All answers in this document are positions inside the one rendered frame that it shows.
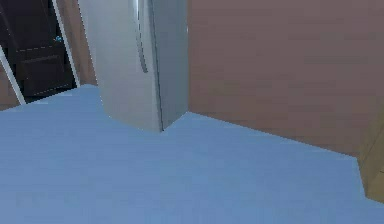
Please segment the silver fridge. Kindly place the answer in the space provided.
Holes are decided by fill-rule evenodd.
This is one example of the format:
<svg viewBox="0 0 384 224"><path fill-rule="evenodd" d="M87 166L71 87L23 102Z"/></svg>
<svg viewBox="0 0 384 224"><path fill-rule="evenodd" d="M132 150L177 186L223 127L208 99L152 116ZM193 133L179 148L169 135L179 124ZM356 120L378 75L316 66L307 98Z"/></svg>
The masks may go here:
<svg viewBox="0 0 384 224"><path fill-rule="evenodd" d="M132 0L78 0L105 112L161 132L188 111L187 0L144 0L142 71Z"/></svg>

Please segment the dark brown room door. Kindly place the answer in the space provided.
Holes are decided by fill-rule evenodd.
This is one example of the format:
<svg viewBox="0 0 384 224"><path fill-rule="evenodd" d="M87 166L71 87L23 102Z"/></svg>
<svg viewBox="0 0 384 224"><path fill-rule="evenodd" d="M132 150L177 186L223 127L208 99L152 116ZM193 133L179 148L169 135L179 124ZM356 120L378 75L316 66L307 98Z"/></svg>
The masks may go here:
<svg viewBox="0 0 384 224"><path fill-rule="evenodd" d="M77 87L53 0L0 0L0 46L25 101Z"/></svg>

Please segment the tan wooden cupboard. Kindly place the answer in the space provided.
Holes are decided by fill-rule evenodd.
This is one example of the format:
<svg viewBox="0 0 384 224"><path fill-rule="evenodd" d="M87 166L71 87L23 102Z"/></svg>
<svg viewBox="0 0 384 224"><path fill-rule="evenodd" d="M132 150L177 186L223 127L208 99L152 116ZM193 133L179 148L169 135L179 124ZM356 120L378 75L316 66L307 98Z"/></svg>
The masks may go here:
<svg viewBox="0 0 384 224"><path fill-rule="evenodd" d="M358 165L365 196L384 204L384 108L366 132Z"/></svg>

